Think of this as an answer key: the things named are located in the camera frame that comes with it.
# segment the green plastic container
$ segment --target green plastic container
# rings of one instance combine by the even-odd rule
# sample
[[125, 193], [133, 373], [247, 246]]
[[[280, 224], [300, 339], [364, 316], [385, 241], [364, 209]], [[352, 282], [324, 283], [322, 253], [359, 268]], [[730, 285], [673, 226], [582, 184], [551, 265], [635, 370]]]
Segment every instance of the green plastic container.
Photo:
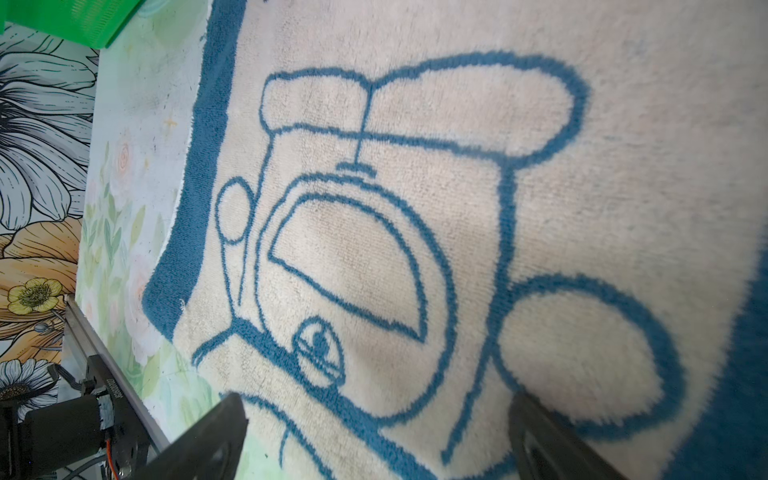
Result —
[[7, 20], [91, 48], [108, 47], [142, 0], [0, 0]]

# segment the terry cloth fabric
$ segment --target terry cloth fabric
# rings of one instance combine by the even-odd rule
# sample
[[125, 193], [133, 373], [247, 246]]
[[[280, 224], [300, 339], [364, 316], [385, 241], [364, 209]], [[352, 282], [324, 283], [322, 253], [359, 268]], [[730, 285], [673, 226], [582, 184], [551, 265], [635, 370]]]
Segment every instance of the terry cloth fabric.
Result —
[[154, 325], [295, 479], [765, 460], [768, 4], [215, 0]]

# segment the table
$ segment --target table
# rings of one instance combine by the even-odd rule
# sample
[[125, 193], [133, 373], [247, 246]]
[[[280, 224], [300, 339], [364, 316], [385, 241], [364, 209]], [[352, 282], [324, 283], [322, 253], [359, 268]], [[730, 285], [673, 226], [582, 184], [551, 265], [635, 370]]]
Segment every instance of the table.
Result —
[[[209, 0], [150, 0], [101, 51], [76, 300], [173, 441], [218, 392], [149, 323], [141, 295], [173, 221]], [[250, 436], [238, 478], [283, 478]]]

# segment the flower center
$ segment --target flower center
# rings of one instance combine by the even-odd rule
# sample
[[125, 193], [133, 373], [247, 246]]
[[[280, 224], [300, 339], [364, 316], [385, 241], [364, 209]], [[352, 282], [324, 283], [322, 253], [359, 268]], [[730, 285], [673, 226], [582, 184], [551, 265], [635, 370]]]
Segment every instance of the flower center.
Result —
[[29, 386], [25, 385], [24, 383], [14, 383], [5, 387], [3, 390], [0, 390], [0, 401], [12, 399], [15, 396], [23, 395], [29, 392]]
[[32, 288], [27, 288], [18, 298], [18, 301], [23, 306], [35, 308], [36, 306], [45, 303], [45, 301], [49, 298], [51, 298], [51, 287], [42, 284], [33, 286]]

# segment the orange wire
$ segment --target orange wire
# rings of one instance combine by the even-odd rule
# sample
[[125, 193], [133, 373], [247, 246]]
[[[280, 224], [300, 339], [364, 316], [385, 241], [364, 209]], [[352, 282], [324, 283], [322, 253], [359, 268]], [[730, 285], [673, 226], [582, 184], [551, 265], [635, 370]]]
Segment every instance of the orange wire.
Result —
[[120, 480], [120, 477], [118, 477], [117, 469], [114, 467], [114, 463], [112, 463], [112, 444], [110, 439], [107, 439], [107, 463], [109, 464], [109, 469], [112, 471], [114, 480]]

